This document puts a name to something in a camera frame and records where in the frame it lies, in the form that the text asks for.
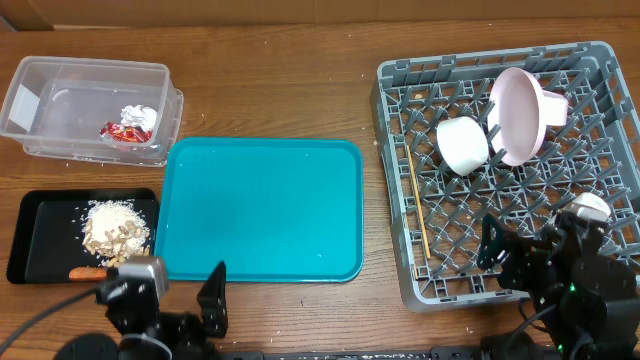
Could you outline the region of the white tissue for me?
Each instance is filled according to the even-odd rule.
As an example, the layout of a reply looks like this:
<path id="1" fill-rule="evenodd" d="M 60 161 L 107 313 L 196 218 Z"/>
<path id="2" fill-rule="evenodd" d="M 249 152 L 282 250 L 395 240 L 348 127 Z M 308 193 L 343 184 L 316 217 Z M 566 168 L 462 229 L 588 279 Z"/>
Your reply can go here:
<path id="1" fill-rule="evenodd" d="M 120 123 L 124 126 L 139 127 L 150 131 L 157 121 L 157 111 L 144 105 L 128 105 L 121 111 Z"/>

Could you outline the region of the white cup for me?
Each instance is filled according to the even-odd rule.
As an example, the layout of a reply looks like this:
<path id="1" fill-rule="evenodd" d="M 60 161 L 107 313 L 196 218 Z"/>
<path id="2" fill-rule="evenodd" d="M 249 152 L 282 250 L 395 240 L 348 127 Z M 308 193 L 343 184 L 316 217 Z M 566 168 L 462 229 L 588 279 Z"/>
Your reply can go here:
<path id="1" fill-rule="evenodd" d="M 607 222 L 611 216 L 609 205 L 593 193 L 581 193 L 565 205 L 563 210 L 589 221 Z"/>

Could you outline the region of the orange carrot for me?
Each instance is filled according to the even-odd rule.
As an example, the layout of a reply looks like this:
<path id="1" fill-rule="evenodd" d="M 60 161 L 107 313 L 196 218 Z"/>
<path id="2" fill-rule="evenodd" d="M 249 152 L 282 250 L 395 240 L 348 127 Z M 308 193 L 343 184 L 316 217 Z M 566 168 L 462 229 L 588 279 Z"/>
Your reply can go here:
<path id="1" fill-rule="evenodd" d="M 107 276 L 108 270 L 100 267 L 77 267 L 68 274 L 68 278 L 72 282 L 103 281 Z"/>

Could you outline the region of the pile of peanut shells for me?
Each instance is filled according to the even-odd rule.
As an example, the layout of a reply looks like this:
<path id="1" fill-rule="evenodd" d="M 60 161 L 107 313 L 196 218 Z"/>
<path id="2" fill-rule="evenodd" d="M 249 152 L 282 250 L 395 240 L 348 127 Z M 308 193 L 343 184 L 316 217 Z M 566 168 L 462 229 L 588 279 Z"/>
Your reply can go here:
<path id="1" fill-rule="evenodd" d="M 84 227 L 82 245 L 99 260 L 99 267 L 118 267 L 133 256 L 148 256 L 151 252 L 151 233 L 132 221 L 100 234 L 88 222 Z"/>

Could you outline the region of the white plate with food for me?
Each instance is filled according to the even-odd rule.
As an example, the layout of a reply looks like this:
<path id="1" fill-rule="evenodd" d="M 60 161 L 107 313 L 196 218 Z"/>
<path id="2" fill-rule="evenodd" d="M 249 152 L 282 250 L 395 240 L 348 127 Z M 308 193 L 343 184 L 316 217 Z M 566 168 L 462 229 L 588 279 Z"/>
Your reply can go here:
<path id="1" fill-rule="evenodd" d="M 504 70 L 495 80 L 487 117 L 490 128 L 499 126 L 491 144 L 496 152 L 505 150 L 501 161 L 519 166 L 538 152 L 544 139 L 541 119 L 542 88 L 536 78 L 520 68 Z"/>

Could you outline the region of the red snack wrapper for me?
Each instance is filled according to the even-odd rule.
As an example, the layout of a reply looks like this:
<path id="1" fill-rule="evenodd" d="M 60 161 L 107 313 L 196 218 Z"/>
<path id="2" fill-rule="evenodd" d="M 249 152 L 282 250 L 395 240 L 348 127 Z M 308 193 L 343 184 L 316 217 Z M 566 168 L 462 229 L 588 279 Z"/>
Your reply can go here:
<path id="1" fill-rule="evenodd" d="M 144 143 L 150 140 L 151 131 L 144 131 L 139 126 L 126 126 L 108 122 L 101 130 L 100 135 L 107 140 L 126 143 Z"/>

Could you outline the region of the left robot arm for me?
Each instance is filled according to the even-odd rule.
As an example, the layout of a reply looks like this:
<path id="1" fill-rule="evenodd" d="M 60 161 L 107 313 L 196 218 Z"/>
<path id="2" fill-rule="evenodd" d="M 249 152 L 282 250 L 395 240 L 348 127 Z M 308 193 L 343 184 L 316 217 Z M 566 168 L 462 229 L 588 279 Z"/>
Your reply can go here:
<path id="1" fill-rule="evenodd" d="M 160 257 L 136 256 L 107 274 L 96 290 L 96 302 L 122 335 L 119 342 L 102 334 L 79 336 L 61 348 L 57 359 L 177 360 L 218 359 L 212 338 L 226 336 L 229 321 L 225 298 L 226 265 L 219 262 L 196 300 L 200 313 L 160 310 L 169 289 L 166 264 Z"/>

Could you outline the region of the white bowl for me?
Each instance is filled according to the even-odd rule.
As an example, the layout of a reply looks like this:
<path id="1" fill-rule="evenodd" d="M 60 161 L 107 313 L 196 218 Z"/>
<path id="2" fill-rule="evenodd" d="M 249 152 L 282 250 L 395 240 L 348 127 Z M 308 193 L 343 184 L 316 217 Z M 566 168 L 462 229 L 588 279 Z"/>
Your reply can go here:
<path id="1" fill-rule="evenodd" d="M 568 106 L 568 100 L 563 95 L 547 90 L 542 91 L 539 109 L 548 126 L 565 126 Z"/>
<path id="2" fill-rule="evenodd" d="M 436 128 L 436 144 L 444 162 L 460 176 L 469 175 L 489 158 L 485 133 L 468 116 L 440 122 Z"/>

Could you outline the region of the wooden chopstick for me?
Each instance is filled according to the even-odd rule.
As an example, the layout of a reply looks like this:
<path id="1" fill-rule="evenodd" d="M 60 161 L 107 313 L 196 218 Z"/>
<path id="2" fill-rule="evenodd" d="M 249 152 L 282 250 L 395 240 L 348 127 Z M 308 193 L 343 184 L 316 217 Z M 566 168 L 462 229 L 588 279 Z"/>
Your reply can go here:
<path id="1" fill-rule="evenodd" d="M 405 152 L 406 152 L 408 166 L 409 166 L 411 184 L 413 188 L 413 195 L 415 198 L 415 204 L 416 204 L 415 206 L 417 211 L 418 223 L 421 231 L 421 238 L 424 246 L 424 254 L 426 259 L 429 260 L 431 258 L 431 252 L 430 252 L 428 239 L 427 239 L 426 226 L 424 223 L 424 216 L 422 211 L 420 192 L 418 188 L 418 181 L 417 181 L 417 176 L 416 176 L 416 172 L 415 172 L 415 168 L 412 160 L 412 153 L 410 151 L 408 144 L 406 143 L 405 143 Z"/>

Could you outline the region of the pile of white rice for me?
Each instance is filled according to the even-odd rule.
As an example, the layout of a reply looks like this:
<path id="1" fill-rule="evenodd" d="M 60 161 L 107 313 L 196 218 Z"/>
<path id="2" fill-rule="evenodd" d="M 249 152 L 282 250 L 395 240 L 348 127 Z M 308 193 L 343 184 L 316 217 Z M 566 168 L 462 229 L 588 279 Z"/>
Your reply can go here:
<path id="1" fill-rule="evenodd" d="M 90 222 L 100 234 L 115 229 L 126 221 L 132 221 L 138 226 L 149 229 L 146 216 L 141 210 L 136 210 L 132 200 L 91 200 L 88 202 L 87 214 L 81 218 L 85 225 Z"/>

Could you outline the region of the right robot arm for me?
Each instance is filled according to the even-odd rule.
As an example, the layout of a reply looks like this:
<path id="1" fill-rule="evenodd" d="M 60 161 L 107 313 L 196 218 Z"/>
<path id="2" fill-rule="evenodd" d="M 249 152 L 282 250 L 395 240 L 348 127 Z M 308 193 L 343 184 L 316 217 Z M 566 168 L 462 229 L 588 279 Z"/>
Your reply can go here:
<path id="1" fill-rule="evenodd" d="M 499 265 L 500 287 L 528 293 L 534 312 L 515 330 L 482 338 L 475 358 L 638 358 L 636 275 L 600 254 L 606 229 L 563 211 L 528 238 L 487 214 L 477 265 Z"/>

